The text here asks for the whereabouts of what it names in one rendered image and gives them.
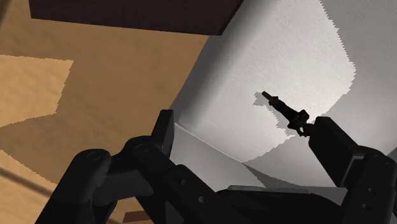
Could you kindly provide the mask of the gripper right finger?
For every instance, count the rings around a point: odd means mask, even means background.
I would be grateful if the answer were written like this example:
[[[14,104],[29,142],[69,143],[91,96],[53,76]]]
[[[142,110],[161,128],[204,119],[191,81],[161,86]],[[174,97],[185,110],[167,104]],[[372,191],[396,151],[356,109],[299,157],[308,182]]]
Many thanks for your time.
[[[396,198],[397,164],[355,143],[331,118],[319,116],[309,147],[337,187],[346,188],[340,224],[389,224]]]

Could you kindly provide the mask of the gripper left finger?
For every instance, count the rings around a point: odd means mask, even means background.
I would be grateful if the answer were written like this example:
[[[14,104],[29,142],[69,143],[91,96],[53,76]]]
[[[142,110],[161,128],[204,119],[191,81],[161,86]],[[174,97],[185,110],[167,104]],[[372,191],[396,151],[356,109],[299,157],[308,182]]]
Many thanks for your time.
[[[250,224],[184,165],[170,160],[174,113],[161,110],[150,136],[122,150],[79,152],[35,224],[106,224],[117,202],[135,197],[154,224]]]

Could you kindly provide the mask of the black slender tool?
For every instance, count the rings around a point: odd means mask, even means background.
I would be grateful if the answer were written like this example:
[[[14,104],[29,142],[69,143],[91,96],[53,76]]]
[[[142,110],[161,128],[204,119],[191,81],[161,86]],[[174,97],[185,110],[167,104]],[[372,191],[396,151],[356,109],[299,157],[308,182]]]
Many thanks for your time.
[[[310,118],[306,110],[296,111],[281,101],[278,96],[271,96],[263,91],[262,96],[268,100],[270,106],[280,112],[288,120],[288,128],[297,132],[300,137],[310,136],[310,130],[313,124],[307,123]]]

